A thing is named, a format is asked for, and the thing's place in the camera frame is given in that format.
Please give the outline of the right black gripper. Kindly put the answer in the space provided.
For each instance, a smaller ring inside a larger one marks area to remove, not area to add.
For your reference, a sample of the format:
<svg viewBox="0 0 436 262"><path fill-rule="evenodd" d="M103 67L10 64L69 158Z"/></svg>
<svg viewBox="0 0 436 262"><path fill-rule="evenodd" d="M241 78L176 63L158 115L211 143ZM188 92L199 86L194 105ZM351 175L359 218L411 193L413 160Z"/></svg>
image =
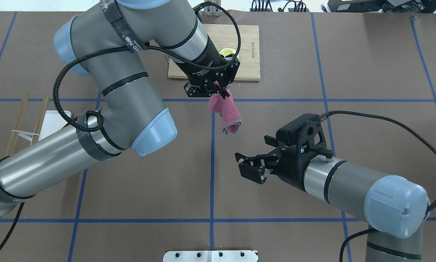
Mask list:
<svg viewBox="0 0 436 262"><path fill-rule="evenodd" d="M258 184L264 184L267 176L272 174L279 179L305 191L304 176L309 163L318 156L316 151L301 152L297 146L277 147L268 154L245 156L235 153L235 160L239 163L241 177Z"/></svg>

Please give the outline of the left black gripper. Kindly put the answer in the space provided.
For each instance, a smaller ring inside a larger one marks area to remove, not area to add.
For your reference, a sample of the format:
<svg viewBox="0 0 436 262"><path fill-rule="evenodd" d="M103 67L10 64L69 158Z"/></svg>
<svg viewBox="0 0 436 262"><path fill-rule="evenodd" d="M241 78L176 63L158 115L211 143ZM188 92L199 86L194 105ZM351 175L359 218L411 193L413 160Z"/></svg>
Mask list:
<svg viewBox="0 0 436 262"><path fill-rule="evenodd" d="M214 94L226 99L231 96L228 85L233 83L240 61L238 58L221 58L219 62L219 66L224 66L223 69L210 70L183 64L183 73L188 78L184 90L188 97L210 98Z"/></svg>

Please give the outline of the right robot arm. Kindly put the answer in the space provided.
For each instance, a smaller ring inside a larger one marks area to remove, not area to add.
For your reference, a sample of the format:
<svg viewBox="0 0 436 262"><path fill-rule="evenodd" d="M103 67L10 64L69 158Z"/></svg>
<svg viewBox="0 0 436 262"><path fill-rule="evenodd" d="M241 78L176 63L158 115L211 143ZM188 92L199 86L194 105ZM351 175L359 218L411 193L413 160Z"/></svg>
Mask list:
<svg viewBox="0 0 436 262"><path fill-rule="evenodd" d="M242 177L259 184L269 174L368 223L366 262L420 262L429 197L406 178L332 156L326 148L277 147L235 154Z"/></svg>

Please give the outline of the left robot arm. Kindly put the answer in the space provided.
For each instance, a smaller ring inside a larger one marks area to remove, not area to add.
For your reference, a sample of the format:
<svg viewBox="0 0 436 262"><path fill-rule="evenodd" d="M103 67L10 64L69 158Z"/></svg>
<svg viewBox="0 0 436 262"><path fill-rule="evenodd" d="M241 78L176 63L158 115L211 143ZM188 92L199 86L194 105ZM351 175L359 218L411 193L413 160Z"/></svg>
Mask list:
<svg viewBox="0 0 436 262"><path fill-rule="evenodd" d="M66 126L13 156L0 160L0 218L40 191L110 160L126 149L145 156L177 136L169 109L139 58L156 50L186 75L189 97L228 100L239 61L222 57L198 11L186 0L102 0L73 17L54 36L65 67L53 85L53 101ZM73 71L91 76L106 106L76 118L59 98L63 78Z"/></svg>

